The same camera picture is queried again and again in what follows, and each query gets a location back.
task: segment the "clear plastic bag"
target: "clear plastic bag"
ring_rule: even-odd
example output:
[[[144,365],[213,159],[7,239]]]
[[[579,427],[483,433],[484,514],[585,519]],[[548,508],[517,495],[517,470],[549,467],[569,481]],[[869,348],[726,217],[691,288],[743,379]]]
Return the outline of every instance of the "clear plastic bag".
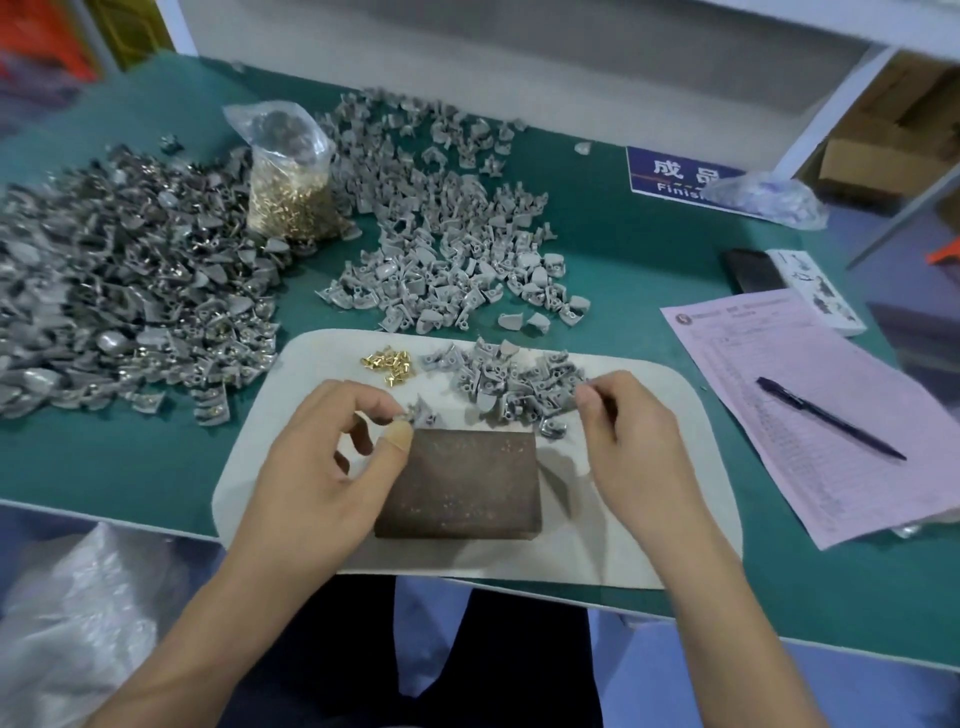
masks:
[[[98,524],[27,546],[0,620],[0,726],[81,725],[180,614],[189,570],[170,539]]]
[[[800,180],[785,180],[770,172],[710,182],[700,196],[796,230],[819,231],[827,226],[827,207],[812,189]]]
[[[247,227],[268,237],[340,237],[347,224],[330,190],[336,147],[313,117],[290,101],[228,106],[224,116],[253,149]]]

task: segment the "green work surface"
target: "green work surface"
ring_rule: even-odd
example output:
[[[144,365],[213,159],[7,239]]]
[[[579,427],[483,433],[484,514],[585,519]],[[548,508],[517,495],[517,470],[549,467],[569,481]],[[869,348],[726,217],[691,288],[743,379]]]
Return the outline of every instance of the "green work surface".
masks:
[[[0,147],[0,182],[35,182],[44,171],[82,164],[125,142],[155,152],[176,133],[197,158],[240,143],[220,106],[283,98],[329,110],[341,88],[254,69],[163,55],[128,76],[91,88],[74,107]],[[960,666],[960,529],[931,526],[902,541],[878,533],[818,551],[760,464],[736,420],[660,315],[661,306],[730,295],[720,251],[731,247],[804,248],[853,303],[870,330],[856,342],[893,362],[865,307],[844,285],[827,235],[632,194],[624,150],[594,144],[588,157],[569,136],[519,133],[504,182],[522,180],[550,193],[542,219],[560,235],[550,250],[566,256],[564,283],[593,302],[576,327],[555,320],[547,336],[511,335],[519,345],[647,359],[680,372],[699,393],[720,444],[744,530],[750,583],[784,637]],[[379,311],[341,311],[314,290],[340,274],[360,248],[376,247],[371,216],[364,236],[337,242],[285,280],[277,318],[285,336],[316,328],[374,328]],[[504,311],[529,310],[509,294],[471,318],[468,334],[492,340]],[[257,387],[232,398],[233,421],[204,429],[187,397],[157,417],[116,402],[98,413],[43,409],[0,423],[0,498],[35,508],[85,514],[157,529],[215,536],[210,497],[250,410]],[[545,583],[500,583],[531,593],[619,610],[670,615],[661,591]]]

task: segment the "bag of brass rivets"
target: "bag of brass rivets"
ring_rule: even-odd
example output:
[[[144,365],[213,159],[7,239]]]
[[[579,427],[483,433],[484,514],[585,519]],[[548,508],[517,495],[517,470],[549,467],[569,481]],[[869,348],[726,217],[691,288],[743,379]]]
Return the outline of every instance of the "bag of brass rivets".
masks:
[[[224,116],[253,149],[247,227],[268,237],[340,237],[348,224],[330,194],[336,146],[313,117],[290,101],[228,106]]]

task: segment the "red object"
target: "red object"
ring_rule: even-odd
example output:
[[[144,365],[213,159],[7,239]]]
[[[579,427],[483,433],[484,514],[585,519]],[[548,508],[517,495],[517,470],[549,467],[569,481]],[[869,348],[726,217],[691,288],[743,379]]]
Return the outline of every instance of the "red object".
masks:
[[[0,0],[0,50],[57,61],[80,81],[97,80],[83,47],[49,0]],[[6,75],[1,61],[0,73]]]
[[[935,265],[937,263],[942,263],[948,258],[956,257],[960,258],[960,237],[954,240],[949,245],[945,245],[939,251],[934,251],[926,257],[927,265]]]

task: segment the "black phone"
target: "black phone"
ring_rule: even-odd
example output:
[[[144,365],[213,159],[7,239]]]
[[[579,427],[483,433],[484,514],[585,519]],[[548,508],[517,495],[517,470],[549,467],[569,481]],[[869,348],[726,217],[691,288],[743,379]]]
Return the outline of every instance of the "black phone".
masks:
[[[727,272],[741,293],[759,293],[786,288],[774,261],[763,251],[731,248],[721,254]]]

